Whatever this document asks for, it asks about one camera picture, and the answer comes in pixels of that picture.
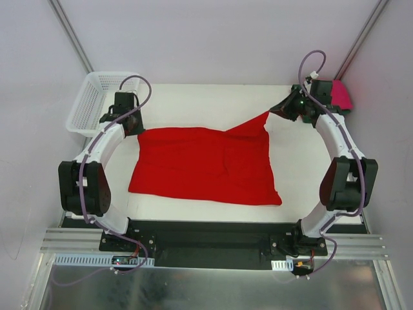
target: metal pole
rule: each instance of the metal pole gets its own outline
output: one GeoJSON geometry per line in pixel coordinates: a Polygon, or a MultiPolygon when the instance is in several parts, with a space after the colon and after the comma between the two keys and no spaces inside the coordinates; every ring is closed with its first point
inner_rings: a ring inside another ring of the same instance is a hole
{"type": "Polygon", "coordinates": [[[48,2],[52,6],[52,9],[54,13],[56,14],[56,17],[58,18],[63,29],[65,30],[66,35],[68,36],[77,56],[79,57],[83,65],[83,68],[85,68],[86,73],[93,72],[94,69],[92,67],[92,64],[90,63],[85,51],[83,50],[82,44],[80,43],[79,38],[77,37],[75,33],[75,30],[70,24],[70,21],[67,18],[65,11],[63,10],[62,4],[60,3],[59,0],[48,0],[48,2]]]}
{"type": "Polygon", "coordinates": [[[384,9],[386,8],[387,4],[390,2],[390,0],[379,0],[374,7],[372,13],[366,20],[366,23],[364,24],[363,28],[361,29],[359,35],[357,36],[357,39],[354,41],[353,45],[351,46],[350,51],[348,51],[348,54],[346,55],[346,58],[344,59],[343,63],[340,66],[340,69],[338,70],[336,76],[334,79],[342,79],[343,76],[345,75],[347,69],[349,68],[351,62],[353,62],[353,59],[355,58],[356,54],[358,53],[360,47],[363,45],[365,42],[367,36],[373,29],[374,25],[376,24],[377,20],[379,19],[380,15],[383,13],[384,9]]]}

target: white wall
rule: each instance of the white wall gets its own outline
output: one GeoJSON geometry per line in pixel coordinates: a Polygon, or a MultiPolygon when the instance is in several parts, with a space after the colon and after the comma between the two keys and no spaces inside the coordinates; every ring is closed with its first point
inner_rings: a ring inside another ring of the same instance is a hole
{"type": "Polygon", "coordinates": [[[62,212],[57,166],[83,142],[64,124],[85,72],[47,1],[2,1],[0,29],[0,309],[13,310],[62,212]]]}
{"type": "Polygon", "coordinates": [[[413,308],[413,1],[391,1],[344,81],[356,107],[355,142],[379,172],[367,215],[391,251],[398,282],[413,308]]]}
{"type": "Polygon", "coordinates": [[[334,77],[377,0],[61,3],[95,70],[153,83],[290,85],[316,48],[328,54],[323,76],[334,77]]]}

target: red cloth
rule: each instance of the red cloth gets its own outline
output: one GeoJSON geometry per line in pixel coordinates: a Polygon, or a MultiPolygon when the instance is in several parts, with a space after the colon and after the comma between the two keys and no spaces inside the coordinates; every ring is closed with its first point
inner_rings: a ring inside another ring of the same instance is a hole
{"type": "Polygon", "coordinates": [[[274,188],[268,112],[227,131],[149,129],[140,146],[129,191],[243,205],[281,205],[274,188]]]}

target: table top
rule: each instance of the table top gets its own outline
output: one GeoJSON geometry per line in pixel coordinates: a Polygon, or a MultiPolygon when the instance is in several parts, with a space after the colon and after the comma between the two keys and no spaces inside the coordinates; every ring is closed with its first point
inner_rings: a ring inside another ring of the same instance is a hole
{"type": "MultiPolygon", "coordinates": [[[[230,129],[268,110],[284,99],[290,86],[261,85],[153,85],[152,99],[142,108],[146,129],[207,127],[230,129]]],[[[141,84],[139,98],[146,96],[141,84]]],[[[296,222],[319,201],[319,184],[330,165],[321,136],[310,124],[271,114],[270,162],[281,206],[250,206],[214,201],[182,200],[132,194],[128,185],[139,157],[136,136],[127,137],[106,166],[112,203],[133,220],[206,222],[296,222]]],[[[361,223],[342,218],[338,223],[361,223]]]]}

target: basket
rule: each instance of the basket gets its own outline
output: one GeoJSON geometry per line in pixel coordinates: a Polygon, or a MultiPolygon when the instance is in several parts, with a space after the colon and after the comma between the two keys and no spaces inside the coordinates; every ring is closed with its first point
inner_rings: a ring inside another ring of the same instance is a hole
{"type": "MultiPolygon", "coordinates": [[[[70,132],[78,132],[85,137],[93,137],[99,132],[99,120],[114,104],[115,91],[121,82],[134,72],[91,72],[83,81],[76,100],[66,121],[70,132]]],[[[129,79],[122,90],[136,90],[139,79],[129,79]]]]}

